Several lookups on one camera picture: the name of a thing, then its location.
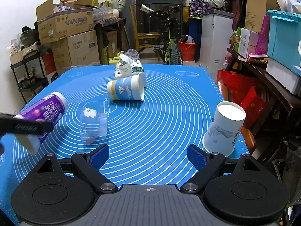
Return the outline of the teal plastic storage bin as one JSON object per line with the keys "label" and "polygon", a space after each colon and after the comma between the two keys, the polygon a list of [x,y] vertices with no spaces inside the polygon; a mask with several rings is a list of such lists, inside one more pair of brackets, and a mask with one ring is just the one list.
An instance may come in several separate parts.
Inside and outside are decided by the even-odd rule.
{"label": "teal plastic storage bin", "polygon": [[300,14],[268,10],[270,17],[268,57],[293,70],[300,65]]}

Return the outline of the clear plastic cup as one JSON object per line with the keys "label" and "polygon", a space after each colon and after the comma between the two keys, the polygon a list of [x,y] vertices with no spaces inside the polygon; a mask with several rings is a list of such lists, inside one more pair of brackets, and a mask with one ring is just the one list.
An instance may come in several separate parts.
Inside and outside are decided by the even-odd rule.
{"label": "clear plastic cup", "polygon": [[80,116],[80,137],[86,145],[107,136],[107,114],[83,107]]}

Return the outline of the green white product box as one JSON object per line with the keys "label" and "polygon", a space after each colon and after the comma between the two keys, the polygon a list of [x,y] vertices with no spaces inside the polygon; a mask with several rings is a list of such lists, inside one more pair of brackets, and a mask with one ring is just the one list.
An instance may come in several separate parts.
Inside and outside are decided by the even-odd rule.
{"label": "green white product box", "polygon": [[249,53],[254,53],[259,39],[259,34],[244,28],[237,29],[234,51],[242,58],[247,59]]}

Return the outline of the red bucket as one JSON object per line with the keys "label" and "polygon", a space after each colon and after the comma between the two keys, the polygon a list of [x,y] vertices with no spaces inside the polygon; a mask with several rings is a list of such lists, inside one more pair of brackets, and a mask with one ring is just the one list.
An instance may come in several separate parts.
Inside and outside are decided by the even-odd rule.
{"label": "red bucket", "polygon": [[194,61],[195,60],[195,49],[196,43],[178,42],[178,46],[181,49],[184,61]]}

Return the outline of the red gift bag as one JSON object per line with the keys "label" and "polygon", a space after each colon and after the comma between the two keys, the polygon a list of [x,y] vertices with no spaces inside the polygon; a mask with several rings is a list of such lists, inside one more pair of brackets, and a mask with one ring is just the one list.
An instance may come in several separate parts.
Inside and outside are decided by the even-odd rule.
{"label": "red gift bag", "polygon": [[260,95],[261,82],[257,78],[225,70],[217,71],[217,80],[222,81],[228,87],[232,101],[245,110],[244,125],[250,130],[267,106],[266,101]]}

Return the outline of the white freezer cabinet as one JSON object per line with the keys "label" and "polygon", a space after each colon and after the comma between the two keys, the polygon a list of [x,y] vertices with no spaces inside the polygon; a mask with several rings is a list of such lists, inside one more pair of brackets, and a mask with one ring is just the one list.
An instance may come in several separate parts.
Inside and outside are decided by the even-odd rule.
{"label": "white freezer cabinet", "polygon": [[211,78],[216,81],[217,71],[226,69],[224,62],[233,34],[234,14],[215,9],[203,15],[202,20],[200,65],[206,68]]}

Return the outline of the tall brown cardboard box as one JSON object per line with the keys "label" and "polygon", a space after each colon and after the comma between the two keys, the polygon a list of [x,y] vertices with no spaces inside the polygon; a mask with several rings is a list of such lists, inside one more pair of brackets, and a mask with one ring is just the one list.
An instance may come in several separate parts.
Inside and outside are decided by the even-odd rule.
{"label": "tall brown cardboard box", "polygon": [[244,28],[260,33],[264,16],[268,10],[281,10],[277,0],[246,0]]}

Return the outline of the dark wooden side table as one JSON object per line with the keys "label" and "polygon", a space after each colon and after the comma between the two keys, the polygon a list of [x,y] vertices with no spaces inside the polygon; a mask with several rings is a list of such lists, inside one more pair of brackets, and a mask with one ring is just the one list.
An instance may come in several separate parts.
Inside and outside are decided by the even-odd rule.
{"label": "dark wooden side table", "polygon": [[94,21],[101,65],[109,64],[110,57],[113,58],[117,56],[117,53],[130,49],[125,25],[125,18],[99,19]]}

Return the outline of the lower cardboard box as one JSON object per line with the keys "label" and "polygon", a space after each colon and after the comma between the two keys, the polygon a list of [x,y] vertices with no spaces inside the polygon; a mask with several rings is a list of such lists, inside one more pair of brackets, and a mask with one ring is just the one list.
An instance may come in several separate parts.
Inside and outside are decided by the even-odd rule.
{"label": "lower cardboard box", "polygon": [[52,42],[51,48],[59,75],[74,67],[100,64],[95,30]]}

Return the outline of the blue silicone mat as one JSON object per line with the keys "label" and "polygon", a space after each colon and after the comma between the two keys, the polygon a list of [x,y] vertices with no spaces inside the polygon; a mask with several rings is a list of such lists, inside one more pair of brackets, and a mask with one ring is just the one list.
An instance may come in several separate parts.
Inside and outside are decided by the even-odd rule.
{"label": "blue silicone mat", "polygon": [[[70,69],[32,99],[36,103],[59,92],[67,101],[67,112],[35,155],[13,135],[2,138],[1,210],[10,222],[17,223],[10,203],[13,190],[47,153],[68,158],[105,143],[110,156],[100,171],[117,186],[181,186],[196,173],[187,159],[187,146],[202,145],[216,107],[223,101],[217,85],[202,67],[145,64],[143,68],[146,89],[142,102],[109,100],[107,84],[115,75],[113,65]],[[107,136],[91,145],[80,136],[84,107],[108,115]]]}

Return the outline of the wooden chair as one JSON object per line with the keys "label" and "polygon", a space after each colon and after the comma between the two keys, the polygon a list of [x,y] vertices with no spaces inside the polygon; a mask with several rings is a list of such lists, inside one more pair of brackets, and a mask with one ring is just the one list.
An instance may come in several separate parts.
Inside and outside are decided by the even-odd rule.
{"label": "wooden chair", "polygon": [[137,23],[134,16],[133,5],[129,5],[129,10],[131,14],[131,20],[133,25],[134,37],[135,37],[134,49],[137,52],[142,52],[146,48],[152,48],[154,46],[153,42],[159,38],[160,34],[158,32],[139,33],[137,30]]}

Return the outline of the purple paper cup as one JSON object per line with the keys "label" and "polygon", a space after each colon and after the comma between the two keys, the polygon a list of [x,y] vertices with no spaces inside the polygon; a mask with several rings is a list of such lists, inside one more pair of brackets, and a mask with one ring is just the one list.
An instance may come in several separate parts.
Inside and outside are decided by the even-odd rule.
{"label": "purple paper cup", "polygon": [[[55,126],[67,110],[67,101],[59,92],[53,92],[21,111],[14,118],[49,122]],[[37,153],[40,145],[52,131],[40,135],[15,134],[20,144],[31,154]]]}

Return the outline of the white landscape paper cup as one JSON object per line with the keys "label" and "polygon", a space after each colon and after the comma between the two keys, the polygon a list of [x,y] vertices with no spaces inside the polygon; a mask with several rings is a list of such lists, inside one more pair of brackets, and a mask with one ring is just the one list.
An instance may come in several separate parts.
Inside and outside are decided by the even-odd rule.
{"label": "white landscape paper cup", "polygon": [[208,153],[230,156],[236,145],[246,118],[246,113],[238,104],[220,102],[212,121],[203,136],[203,147]]}

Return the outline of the yellow oil jug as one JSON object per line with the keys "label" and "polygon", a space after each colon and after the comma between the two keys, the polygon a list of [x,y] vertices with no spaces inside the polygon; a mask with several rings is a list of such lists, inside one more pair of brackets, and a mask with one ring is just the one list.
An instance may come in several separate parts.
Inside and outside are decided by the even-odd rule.
{"label": "yellow oil jug", "polygon": [[112,64],[116,64],[118,62],[120,62],[120,54],[123,54],[124,51],[121,51],[121,52],[118,52],[116,57],[110,57],[109,58],[109,65],[112,65]]}

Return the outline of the black metal shelf rack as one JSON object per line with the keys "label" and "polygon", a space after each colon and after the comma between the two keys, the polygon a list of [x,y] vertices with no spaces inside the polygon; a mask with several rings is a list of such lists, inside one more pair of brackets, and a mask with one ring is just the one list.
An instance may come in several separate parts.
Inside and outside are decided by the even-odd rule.
{"label": "black metal shelf rack", "polygon": [[[33,96],[36,96],[37,95],[36,90],[39,87],[45,88],[49,84],[48,79],[46,77],[46,72],[42,66],[41,59],[42,59],[42,55],[39,52],[39,50],[32,50],[25,57],[21,55],[21,59],[17,59],[16,63],[14,64],[11,63],[10,65],[10,68],[15,77],[15,81],[17,83],[18,91],[21,94],[25,104],[27,104],[28,101],[26,100],[24,93],[32,93]],[[29,70],[29,67],[27,66],[28,63],[34,60],[39,61],[42,77],[36,77],[35,70]],[[15,72],[15,70],[19,67],[23,67],[26,71],[26,74],[20,79],[17,78]]]}

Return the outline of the tissue pack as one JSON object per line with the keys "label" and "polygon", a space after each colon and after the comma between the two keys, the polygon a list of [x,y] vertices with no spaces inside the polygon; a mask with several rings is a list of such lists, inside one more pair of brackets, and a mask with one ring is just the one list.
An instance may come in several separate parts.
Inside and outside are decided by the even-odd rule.
{"label": "tissue pack", "polygon": [[131,59],[125,54],[120,54],[118,57],[120,61],[115,64],[116,68],[114,78],[116,80],[145,73],[139,59]]}

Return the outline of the pink plastic stand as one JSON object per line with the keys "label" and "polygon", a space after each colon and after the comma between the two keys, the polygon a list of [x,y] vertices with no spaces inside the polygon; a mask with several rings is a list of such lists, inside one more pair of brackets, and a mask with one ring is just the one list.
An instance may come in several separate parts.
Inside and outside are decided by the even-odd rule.
{"label": "pink plastic stand", "polygon": [[268,41],[269,41],[269,26],[270,26],[270,16],[264,15],[261,31],[259,33],[257,45],[255,47],[255,53],[258,55],[267,54]]}

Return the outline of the black green bicycle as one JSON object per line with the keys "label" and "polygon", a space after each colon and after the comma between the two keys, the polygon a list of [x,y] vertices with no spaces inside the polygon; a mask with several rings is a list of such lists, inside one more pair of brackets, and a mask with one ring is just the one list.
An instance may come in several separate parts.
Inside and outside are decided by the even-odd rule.
{"label": "black green bicycle", "polygon": [[140,11],[148,15],[149,18],[157,17],[159,19],[159,38],[153,42],[154,46],[151,48],[158,56],[158,60],[163,61],[167,65],[182,65],[183,56],[181,49],[178,46],[180,35],[178,29],[182,23],[171,17],[172,13],[182,12],[183,6],[175,5],[168,10],[160,8],[153,10],[146,5],[137,5]]}

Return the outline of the top printed cardboard box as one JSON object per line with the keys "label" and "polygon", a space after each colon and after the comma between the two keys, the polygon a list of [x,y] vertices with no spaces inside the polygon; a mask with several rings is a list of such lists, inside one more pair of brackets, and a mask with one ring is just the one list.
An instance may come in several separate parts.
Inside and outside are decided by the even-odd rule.
{"label": "top printed cardboard box", "polygon": [[93,9],[98,0],[73,0],[54,4],[47,0],[36,8],[42,45],[94,29]]}

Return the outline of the blue white paper cup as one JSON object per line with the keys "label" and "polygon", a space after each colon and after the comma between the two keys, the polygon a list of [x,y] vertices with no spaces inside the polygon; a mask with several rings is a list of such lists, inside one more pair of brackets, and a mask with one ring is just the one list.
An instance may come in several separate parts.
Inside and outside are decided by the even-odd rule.
{"label": "blue white paper cup", "polygon": [[107,84],[107,95],[111,101],[144,101],[144,74],[110,81]]}

